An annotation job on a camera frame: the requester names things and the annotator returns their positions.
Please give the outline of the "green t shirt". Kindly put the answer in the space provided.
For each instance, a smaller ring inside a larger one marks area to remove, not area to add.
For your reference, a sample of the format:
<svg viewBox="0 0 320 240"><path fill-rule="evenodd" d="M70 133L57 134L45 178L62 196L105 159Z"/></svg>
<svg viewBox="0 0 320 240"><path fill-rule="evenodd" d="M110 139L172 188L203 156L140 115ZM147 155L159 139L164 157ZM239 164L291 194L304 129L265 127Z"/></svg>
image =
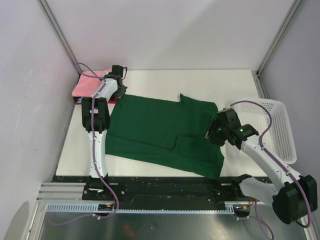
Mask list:
<svg viewBox="0 0 320 240"><path fill-rule="evenodd" d="M224 156L204 138L217 113L214 102L183 94L178 102L126 94L112 111L105 152L218 179Z"/></svg>

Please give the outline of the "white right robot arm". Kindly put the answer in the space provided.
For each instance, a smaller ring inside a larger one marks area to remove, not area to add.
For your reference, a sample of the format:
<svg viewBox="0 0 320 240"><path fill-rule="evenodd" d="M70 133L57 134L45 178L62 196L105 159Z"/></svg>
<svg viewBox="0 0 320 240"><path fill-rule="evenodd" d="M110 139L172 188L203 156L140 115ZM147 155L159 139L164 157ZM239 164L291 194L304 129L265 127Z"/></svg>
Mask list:
<svg viewBox="0 0 320 240"><path fill-rule="evenodd" d="M253 126L241 124L234 109L219 111L204 137L220 147L225 142L237 147L271 180L271 183L264 183L249 174L235 178L230 188L230 194L235 200L253 197L271 207L287 225L304 216L308 219L306 227L311 225L311 214L318 209L316 180L311 175L301 175L271 152Z"/></svg>

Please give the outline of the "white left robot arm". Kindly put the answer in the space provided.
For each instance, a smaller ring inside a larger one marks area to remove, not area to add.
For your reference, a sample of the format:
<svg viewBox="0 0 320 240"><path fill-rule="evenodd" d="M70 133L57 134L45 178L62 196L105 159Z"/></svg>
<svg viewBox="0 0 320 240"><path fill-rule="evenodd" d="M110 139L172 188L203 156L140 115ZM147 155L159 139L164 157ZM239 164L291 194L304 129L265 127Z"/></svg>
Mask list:
<svg viewBox="0 0 320 240"><path fill-rule="evenodd" d="M123 84L128 68L113 65L110 72L92 78L99 80L97 90L89 97L83 97L81 102L82 126L87 131L90 142L90 171L86 181L88 191L100 200L110 196L111 188L107 184L108 168L105 161L106 136L111 124L108 101L121 98L127 90Z"/></svg>

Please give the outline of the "red folded t shirt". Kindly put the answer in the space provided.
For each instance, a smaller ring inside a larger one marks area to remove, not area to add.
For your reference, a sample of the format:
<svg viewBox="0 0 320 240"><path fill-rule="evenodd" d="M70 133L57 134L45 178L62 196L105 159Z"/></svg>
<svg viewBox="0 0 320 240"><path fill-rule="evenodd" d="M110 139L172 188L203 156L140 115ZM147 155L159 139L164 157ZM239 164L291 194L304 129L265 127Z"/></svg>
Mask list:
<svg viewBox="0 0 320 240"><path fill-rule="evenodd" d="M118 101L118 97L116 95L112 95L110 99L107 101L108 104L116 104Z"/></svg>

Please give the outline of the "white perforated plastic basket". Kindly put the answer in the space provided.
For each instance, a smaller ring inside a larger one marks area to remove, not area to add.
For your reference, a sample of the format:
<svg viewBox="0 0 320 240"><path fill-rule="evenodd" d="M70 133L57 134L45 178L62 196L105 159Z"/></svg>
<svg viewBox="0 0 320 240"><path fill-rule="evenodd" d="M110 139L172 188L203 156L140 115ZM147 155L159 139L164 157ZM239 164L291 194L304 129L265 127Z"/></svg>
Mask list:
<svg viewBox="0 0 320 240"><path fill-rule="evenodd" d="M297 161L297 153L286 106L277 100L265 98L239 99L229 105L242 125L252 125L262 137L263 145L286 164Z"/></svg>

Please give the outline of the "black printed folded t shirt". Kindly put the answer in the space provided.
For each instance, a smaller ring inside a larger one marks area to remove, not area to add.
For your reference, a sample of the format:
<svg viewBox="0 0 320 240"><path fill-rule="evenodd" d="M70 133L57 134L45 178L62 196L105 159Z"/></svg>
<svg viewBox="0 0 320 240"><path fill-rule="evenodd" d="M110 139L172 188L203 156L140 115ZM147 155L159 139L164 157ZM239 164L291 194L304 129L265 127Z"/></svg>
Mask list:
<svg viewBox="0 0 320 240"><path fill-rule="evenodd" d="M82 104L82 99L83 97L82 96L74 96L73 97L73 101L76 105L81 105Z"/></svg>

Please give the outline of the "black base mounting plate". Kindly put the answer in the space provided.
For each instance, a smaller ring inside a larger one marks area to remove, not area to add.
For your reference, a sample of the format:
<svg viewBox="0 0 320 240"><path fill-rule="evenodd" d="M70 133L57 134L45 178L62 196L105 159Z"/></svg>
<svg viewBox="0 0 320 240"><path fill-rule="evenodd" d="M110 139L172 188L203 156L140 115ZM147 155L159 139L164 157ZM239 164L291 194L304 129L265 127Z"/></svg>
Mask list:
<svg viewBox="0 0 320 240"><path fill-rule="evenodd" d="M140 177L109 176L106 187L99 179L86 178L83 200L103 201L118 198L120 202L134 197L208 197L217 201L248 201L240 188L233 184L233 177L211 179L206 177Z"/></svg>

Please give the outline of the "left aluminium frame post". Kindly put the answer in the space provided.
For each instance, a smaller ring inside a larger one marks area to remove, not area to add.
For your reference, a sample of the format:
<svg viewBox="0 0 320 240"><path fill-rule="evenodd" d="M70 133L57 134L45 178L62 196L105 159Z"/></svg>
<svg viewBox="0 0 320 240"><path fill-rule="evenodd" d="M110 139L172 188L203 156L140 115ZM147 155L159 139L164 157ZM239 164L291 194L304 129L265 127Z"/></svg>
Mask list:
<svg viewBox="0 0 320 240"><path fill-rule="evenodd" d="M62 28L60 24L57 21L57 18L55 17L50 5L48 4L47 0L37 0L37 3L39 4L42 12L44 13L44 16L46 17L49 25L51 26L54 34L56 35L58 41L60 42L62 49L64 50L67 58L71 62L73 68L75 71L80 74L81 68L79 65L77 65L78 60L76 59L74 52L72 51L72 48L70 44L67 41L67 38L65 37L65 34L62 31Z"/></svg>

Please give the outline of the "aluminium frame post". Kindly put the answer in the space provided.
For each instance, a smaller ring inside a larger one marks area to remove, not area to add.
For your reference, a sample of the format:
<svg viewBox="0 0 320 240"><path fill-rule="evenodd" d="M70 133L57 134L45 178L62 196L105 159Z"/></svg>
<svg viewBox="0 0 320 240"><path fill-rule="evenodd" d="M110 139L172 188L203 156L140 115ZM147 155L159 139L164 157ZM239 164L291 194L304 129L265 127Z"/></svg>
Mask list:
<svg viewBox="0 0 320 240"><path fill-rule="evenodd" d="M78 60L76 59L74 52L72 51L72 48L70 44L67 41L67 38L65 37L65 34L62 31L62 28L60 24L57 21L57 18L55 17L50 5L48 4L47 0L37 0L37 3L39 4L42 12L44 13L44 16L46 17L49 25L51 26L54 34L56 35L58 41L60 42L62 49L64 50L67 58L71 62L73 68L75 71L80 74L81 68L79 65L77 65Z"/></svg>
<svg viewBox="0 0 320 240"><path fill-rule="evenodd" d="M292 5L290 6L287 14L285 15L278 31L275 34L266 54L264 55L262 62L260 63L259 67L256 70L256 74L260 76L269 61L272 59L273 55L275 54L277 48L281 44L283 38L285 37L286 33L288 32L291 24L293 23L295 17L299 13L301 7L305 3L304 0L294 0Z"/></svg>

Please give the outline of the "right aluminium frame post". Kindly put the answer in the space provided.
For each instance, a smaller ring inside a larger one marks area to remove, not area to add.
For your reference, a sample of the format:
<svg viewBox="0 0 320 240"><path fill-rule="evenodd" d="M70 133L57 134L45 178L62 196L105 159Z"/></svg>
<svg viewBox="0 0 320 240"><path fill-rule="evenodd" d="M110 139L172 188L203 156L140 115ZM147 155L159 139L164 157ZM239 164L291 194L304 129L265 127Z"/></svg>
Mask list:
<svg viewBox="0 0 320 240"><path fill-rule="evenodd" d="M273 55L275 54L277 48L281 44L283 38L285 37L286 33L288 32L291 24L293 23L295 17L299 13L301 7L305 3L304 0L294 0L292 5L290 6L287 14L285 15L278 31L275 34L266 54L264 55L262 62L260 63L259 67L256 70L256 74L260 76L269 61L272 59Z"/></svg>

